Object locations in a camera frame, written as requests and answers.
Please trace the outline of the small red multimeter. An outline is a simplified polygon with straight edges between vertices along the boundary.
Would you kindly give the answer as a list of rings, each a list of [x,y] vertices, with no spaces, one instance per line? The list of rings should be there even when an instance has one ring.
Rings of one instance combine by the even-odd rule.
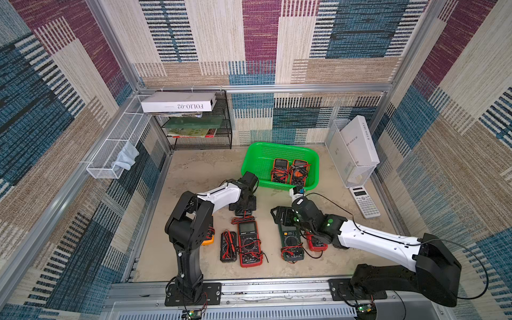
[[[308,233],[305,237],[307,239],[308,247],[311,251],[323,252],[327,250],[328,245],[320,241],[316,236]]]

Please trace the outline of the orange multimeter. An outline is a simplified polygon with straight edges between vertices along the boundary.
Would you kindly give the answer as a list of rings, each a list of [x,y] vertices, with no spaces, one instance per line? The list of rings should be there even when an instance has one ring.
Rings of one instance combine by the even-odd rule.
[[[286,159],[275,159],[271,170],[271,181],[275,183],[287,183],[289,177],[289,161]]]
[[[289,168],[290,184],[304,187],[309,175],[310,164],[304,160],[294,160]]]

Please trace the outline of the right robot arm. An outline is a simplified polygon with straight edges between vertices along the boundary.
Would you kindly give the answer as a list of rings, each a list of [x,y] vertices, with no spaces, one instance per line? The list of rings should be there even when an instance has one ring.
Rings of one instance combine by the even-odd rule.
[[[342,286],[349,299],[367,299],[384,291],[420,293],[436,304],[457,305],[461,264],[442,241],[426,233],[421,238],[380,232],[319,209],[270,211],[277,225],[307,231],[338,249],[358,249],[392,261],[390,266],[359,264]]]

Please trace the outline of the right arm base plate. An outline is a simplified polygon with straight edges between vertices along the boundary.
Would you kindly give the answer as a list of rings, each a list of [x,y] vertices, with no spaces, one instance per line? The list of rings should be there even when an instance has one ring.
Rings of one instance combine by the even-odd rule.
[[[362,290],[354,290],[350,284],[350,278],[331,278],[328,281],[333,301],[365,301],[385,300],[387,294],[384,291],[377,293],[364,293]]]

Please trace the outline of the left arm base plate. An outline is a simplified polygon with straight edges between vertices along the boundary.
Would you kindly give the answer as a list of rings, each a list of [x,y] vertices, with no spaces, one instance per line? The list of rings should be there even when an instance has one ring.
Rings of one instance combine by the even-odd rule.
[[[219,305],[221,301],[221,283],[203,283],[196,287],[184,287],[169,283],[165,288],[166,307],[189,307]]]

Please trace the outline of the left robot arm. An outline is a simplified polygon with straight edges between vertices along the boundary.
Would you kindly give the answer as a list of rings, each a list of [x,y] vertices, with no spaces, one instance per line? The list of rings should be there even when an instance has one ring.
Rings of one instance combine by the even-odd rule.
[[[182,300],[198,303],[204,296],[199,254],[213,222],[213,214],[226,206],[231,211],[254,211],[254,193],[258,185],[257,177],[242,177],[229,179],[210,191],[186,191],[181,195],[165,224],[165,233],[177,257],[173,289],[181,294]]]

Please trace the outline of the large dark green multimeter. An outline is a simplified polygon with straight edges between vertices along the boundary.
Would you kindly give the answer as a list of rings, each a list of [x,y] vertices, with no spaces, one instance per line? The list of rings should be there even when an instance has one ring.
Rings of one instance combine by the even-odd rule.
[[[253,215],[253,211],[251,209],[240,209],[235,211],[236,217],[250,217]]]

